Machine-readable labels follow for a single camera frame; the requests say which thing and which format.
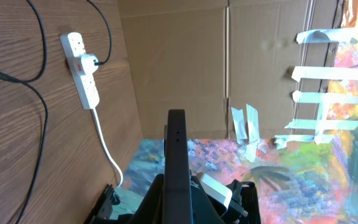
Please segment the white power strip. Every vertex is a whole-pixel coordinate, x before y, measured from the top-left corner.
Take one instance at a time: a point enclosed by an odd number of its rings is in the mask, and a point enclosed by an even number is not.
[[[98,69],[98,66],[94,65],[94,63],[98,62],[98,59],[92,54],[86,54],[82,36],[77,32],[60,35],[60,41],[62,42],[82,107],[86,110],[95,108],[100,101],[93,78],[93,72]]]

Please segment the white device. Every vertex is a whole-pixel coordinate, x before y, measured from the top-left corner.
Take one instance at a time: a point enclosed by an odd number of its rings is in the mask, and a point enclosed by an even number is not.
[[[93,54],[86,54],[82,36],[77,32],[60,35],[60,41],[62,42],[82,107],[86,110],[95,108],[100,101],[93,78],[93,73],[99,67],[95,65],[98,62],[98,58]]]
[[[228,210],[233,195],[231,190],[203,172],[198,173],[196,177],[200,181],[201,186],[203,186],[205,193]]]

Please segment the white cable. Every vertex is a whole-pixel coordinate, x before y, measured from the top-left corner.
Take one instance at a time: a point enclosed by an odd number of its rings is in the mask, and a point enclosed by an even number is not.
[[[102,144],[104,153],[106,154],[107,158],[109,159],[110,163],[118,170],[119,176],[120,176],[120,181],[119,184],[117,186],[117,188],[119,186],[121,186],[122,184],[122,180],[123,180],[123,176],[122,176],[122,171],[119,168],[119,166],[116,164],[116,162],[114,161],[114,159],[112,159],[112,157],[110,156],[110,152],[107,149],[106,143],[104,143],[104,138],[103,138],[103,134],[102,134],[102,129],[100,127],[100,123],[99,123],[99,118],[98,118],[98,114],[96,112],[96,108],[92,109],[92,114],[93,114],[93,119],[94,119],[94,123],[96,125],[96,130],[98,131],[98,135],[99,135],[99,139],[100,139],[100,143]]]

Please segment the black device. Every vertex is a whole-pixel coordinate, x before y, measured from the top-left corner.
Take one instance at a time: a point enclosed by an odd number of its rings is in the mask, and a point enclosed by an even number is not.
[[[209,197],[188,164],[185,110],[170,110],[164,139],[165,172],[155,177],[135,214],[109,220],[112,205],[119,197],[108,185],[85,224],[260,224],[256,186],[253,182],[233,182],[229,208]]]

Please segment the brown wooden table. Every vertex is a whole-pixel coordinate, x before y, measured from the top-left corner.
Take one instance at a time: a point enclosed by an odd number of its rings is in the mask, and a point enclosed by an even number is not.
[[[83,35],[87,52],[104,60],[108,33],[85,0],[33,0],[45,26],[48,64],[32,85],[44,96],[49,124],[43,161],[21,223],[83,223],[107,183],[118,181],[99,143],[91,112],[83,110],[59,35]],[[110,61],[95,74],[97,107],[106,144],[125,170],[142,138],[116,0],[94,0],[113,36]],[[0,0],[0,70],[34,77],[42,63],[36,16],[25,0]],[[39,151],[44,108],[21,84],[0,81],[0,223],[15,222]]]

